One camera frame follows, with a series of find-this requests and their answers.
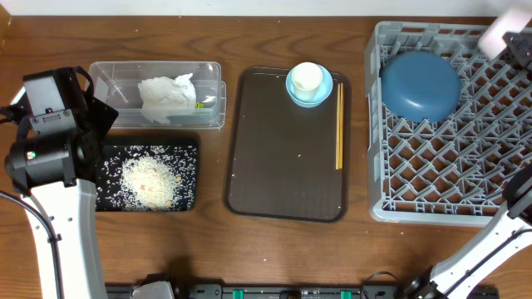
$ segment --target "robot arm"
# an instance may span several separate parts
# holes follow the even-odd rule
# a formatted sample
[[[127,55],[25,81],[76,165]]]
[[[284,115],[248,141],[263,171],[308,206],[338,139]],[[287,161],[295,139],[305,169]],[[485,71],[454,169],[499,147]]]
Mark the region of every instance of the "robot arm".
[[[90,82],[87,91],[76,73]],[[93,98],[92,91],[91,78],[81,68],[45,71],[25,76],[24,88],[2,110],[19,124],[17,142],[6,158],[13,186],[56,234],[49,236],[27,210],[45,299],[107,298],[93,180],[101,141],[118,112]],[[37,136],[28,139],[30,126]]]
[[[508,183],[499,211],[454,256],[408,286],[400,299],[466,299],[473,287],[507,259],[532,244],[532,165]]]
[[[64,298],[106,299],[96,239],[96,186],[78,179],[75,186],[63,182],[32,188],[24,199],[50,219],[59,237],[57,242]],[[39,275],[44,299],[57,299],[52,250],[39,221],[27,212],[37,248]]]

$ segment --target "chopsticks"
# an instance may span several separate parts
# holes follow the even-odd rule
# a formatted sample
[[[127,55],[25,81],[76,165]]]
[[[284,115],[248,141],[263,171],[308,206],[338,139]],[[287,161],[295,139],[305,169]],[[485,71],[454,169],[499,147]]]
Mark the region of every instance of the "chopsticks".
[[[343,83],[338,84],[336,104],[336,170],[343,166]]]

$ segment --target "green connector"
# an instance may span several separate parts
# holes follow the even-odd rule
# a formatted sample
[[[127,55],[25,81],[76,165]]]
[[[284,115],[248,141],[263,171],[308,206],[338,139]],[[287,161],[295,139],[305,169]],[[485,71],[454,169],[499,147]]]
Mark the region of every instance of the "green connector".
[[[233,290],[233,299],[244,299],[244,290]]]
[[[340,292],[340,299],[351,299],[352,293],[350,291]]]

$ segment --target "wooden table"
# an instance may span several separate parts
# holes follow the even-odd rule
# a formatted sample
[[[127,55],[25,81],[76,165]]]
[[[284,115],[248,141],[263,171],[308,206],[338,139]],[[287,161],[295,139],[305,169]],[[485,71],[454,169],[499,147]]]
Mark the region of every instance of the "wooden table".
[[[478,229],[377,223],[367,206],[367,104],[363,50],[389,17],[15,17],[0,54],[0,104],[22,76],[94,61],[217,61],[228,87],[225,127],[197,135],[201,168],[197,204],[187,213],[99,213],[96,231],[106,282],[133,282],[169,271],[183,282],[357,285],[387,270],[407,280],[448,258]],[[489,24],[478,18],[401,18]],[[221,194],[239,75],[250,66],[291,67],[316,61],[352,83],[349,206],[335,224],[232,214]],[[15,128],[0,126],[0,157]],[[0,171],[0,189],[12,185]],[[24,212],[0,201],[0,297],[40,298],[37,257]],[[532,297],[532,250],[485,280],[503,298]]]

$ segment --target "white tissue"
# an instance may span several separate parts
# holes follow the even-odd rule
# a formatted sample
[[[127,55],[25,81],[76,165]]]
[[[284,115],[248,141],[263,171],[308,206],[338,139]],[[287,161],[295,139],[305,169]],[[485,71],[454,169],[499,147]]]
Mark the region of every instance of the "white tissue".
[[[183,111],[196,107],[196,89],[190,78],[192,74],[181,75],[172,80],[158,77],[139,83],[140,98],[144,101],[140,112],[149,121],[169,124],[168,116],[183,115]]]

